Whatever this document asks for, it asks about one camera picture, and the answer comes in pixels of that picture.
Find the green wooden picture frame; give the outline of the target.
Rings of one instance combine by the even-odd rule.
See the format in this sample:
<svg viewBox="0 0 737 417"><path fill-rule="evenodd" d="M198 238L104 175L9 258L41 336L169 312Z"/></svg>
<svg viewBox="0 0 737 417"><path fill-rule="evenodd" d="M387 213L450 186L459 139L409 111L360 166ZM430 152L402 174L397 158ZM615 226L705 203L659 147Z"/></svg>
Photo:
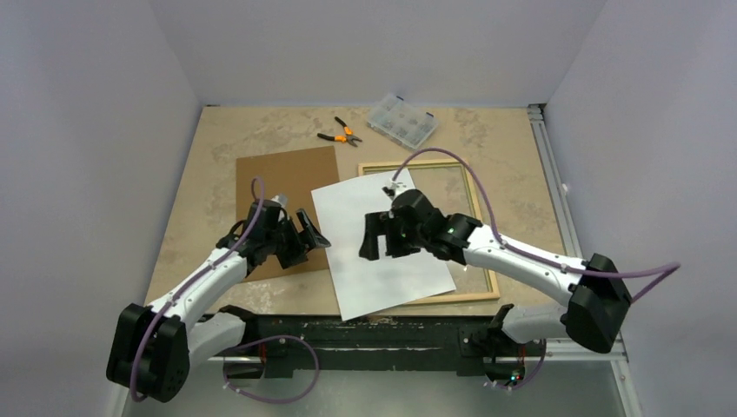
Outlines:
<svg viewBox="0 0 737 417"><path fill-rule="evenodd" d="M500 298L495 272L481 261L472 259L472 251L480 248L485 256L488 245L495 243L495 236L482 220L475 179L463 161L449 159L420 160L409 162L374 162L359 166L360 175L381 172L393 174L388 184L382 187L388 193L390 208L385 211L396 215L407 212L428 213L441 211L441 225L435 232L439 248L434 258L444 261L447 267L455 267L459 275L466 276L467 268L478 270L484 275L486 287L483 292L434 295L411 301L411 305L492 301Z"/></svg>

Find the brown cardboard backing board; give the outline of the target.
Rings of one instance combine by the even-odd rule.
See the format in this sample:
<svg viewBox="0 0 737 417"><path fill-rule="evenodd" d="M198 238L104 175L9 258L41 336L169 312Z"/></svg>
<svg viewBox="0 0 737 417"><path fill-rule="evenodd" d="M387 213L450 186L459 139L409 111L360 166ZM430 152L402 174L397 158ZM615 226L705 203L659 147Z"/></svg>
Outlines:
<svg viewBox="0 0 737 417"><path fill-rule="evenodd" d="M250 193L250 183L255 176L263 179L264 196L267 200L279 194L287 197L286 209L294 218L298 230L301 231L302 227L295 212L304 209L313 225L322 232L311 191L339 181L333 146L236 159L236 220L247 218L254 201ZM311 250L307 257L308 260L304 263L282 269L277 258L270 256L246 281L261 281L328 268L324 248Z"/></svg>

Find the glossy photo print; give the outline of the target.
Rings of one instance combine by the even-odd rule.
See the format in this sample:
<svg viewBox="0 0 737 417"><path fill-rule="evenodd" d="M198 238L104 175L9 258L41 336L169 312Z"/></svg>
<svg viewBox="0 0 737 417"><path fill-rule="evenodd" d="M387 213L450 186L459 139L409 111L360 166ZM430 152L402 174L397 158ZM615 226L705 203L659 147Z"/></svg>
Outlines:
<svg viewBox="0 0 737 417"><path fill-rule="evenodd" d="M320 232L331 243L326 249L329 271L345 321L456 290L446 262L424 250L392 258L381 242L380 259L359 256L364 216L390 208L382 187L392 176L388 171L360 175L312 191Z"/></svg>

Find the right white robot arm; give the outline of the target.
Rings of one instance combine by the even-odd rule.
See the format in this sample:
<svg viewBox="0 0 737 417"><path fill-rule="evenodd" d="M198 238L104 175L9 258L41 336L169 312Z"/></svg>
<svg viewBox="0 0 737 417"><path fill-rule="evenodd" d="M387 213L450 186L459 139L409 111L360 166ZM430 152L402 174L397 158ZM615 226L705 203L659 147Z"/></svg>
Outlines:
<svg viewBox="0 0 737 417"><path fill-rule="evenodd" d="M589 259L557 255L523 244L464 214L444 215L418 189L393 195L389 210L368 213L358 255L379 259L421 251L442 261L499 272L552 299L524 308L504 306L488 330L490 347L507 354L533 340L567 336L599 354L609 353L633 302L614 262L600 254Z"/></svg>

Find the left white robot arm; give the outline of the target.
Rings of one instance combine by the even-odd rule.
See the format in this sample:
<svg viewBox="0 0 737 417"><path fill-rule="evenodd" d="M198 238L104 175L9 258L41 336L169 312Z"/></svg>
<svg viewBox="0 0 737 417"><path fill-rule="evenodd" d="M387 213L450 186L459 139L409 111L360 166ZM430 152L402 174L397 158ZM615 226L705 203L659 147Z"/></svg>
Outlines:
<svg viewBox="0 0 737 417"><path fill-rule="evenodd" d="M223 308L208 320L203 316L268 257L290 268L306 262L309 251L330 245L303 209L293 219L278 201L254 201L248 217L231 227L194 273L150 304L131 303L120 313L107 380L128 388L135 402L168 402L180 392L192 366L229 350L251 354L272 341L282 348L290 341L302 344L319 368L315 350L304 339L262 336L248 311Z"/></svg>

